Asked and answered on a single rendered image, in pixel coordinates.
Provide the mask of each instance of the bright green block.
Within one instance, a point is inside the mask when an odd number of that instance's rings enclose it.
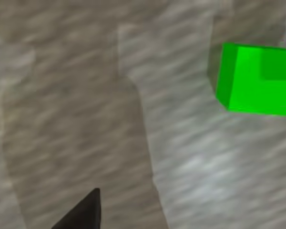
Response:
[[[225,43],[216,97],[231,112],[286,116],[286,49]]]

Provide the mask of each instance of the black triangle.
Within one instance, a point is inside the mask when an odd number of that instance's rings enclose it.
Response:
[[[101,211],[101,191],[95,188],[52,229],[100,229]]]

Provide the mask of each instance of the cube face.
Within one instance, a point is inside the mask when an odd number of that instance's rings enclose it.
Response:
[[[232,112],[286,116],[286,50],[224,44],[216,97]]]

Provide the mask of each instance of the concrete floor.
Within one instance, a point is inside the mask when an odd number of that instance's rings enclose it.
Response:
[[[214,1],[110,3],[0,1],[0,80],[22,79],[0,87],[0,229],[51,228],[95,187],[103,229],[286,229],[286,118],[227,113],[207,77],[212,41],[279,43],[285,13],[212,37]]]

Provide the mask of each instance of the black object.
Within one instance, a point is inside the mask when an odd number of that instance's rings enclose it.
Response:
[[[100,229],[101,211],[101,191],[95,188],[52,229]]]

